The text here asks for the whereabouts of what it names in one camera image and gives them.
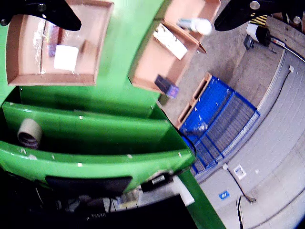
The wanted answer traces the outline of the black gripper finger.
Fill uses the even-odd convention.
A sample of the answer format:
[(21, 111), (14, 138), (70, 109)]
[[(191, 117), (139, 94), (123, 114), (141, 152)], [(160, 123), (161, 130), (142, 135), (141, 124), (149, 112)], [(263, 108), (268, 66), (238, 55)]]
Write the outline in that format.
[(64, 0), (2, 0), (1, 26), (7, 26), (15, 15), (39, 17), (69, 31), (81, 29), (81, 20)]
[(214, 22), (217, 31), (229, 31), (253, 18), (284, 13), (299, 24), (305, 11), (303, 0), (231, 0)]

